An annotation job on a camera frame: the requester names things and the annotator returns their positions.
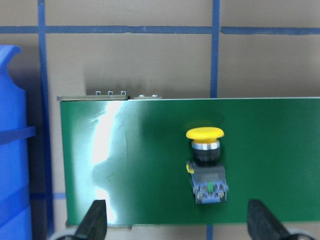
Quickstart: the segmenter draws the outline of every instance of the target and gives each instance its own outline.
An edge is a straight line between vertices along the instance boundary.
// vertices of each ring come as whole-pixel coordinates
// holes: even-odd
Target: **green switch part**
[[[208,182],[208,192],[211,194],[214,192],[214,183]]]

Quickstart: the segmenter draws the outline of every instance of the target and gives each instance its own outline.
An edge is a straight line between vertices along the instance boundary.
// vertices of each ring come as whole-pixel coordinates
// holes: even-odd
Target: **yellow button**
[[[185,136],[192,139],[195,143],[210,144],[225,135],[224,131],[218,127],[205,126],[192,128],[186,132]]]

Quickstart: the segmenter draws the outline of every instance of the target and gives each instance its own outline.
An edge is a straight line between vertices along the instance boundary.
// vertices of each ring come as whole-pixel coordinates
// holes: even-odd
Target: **blue plastic bin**
[[[0,45],[0,236],[31,240],[26,93],[11,80],[7,66],[21,50]]]

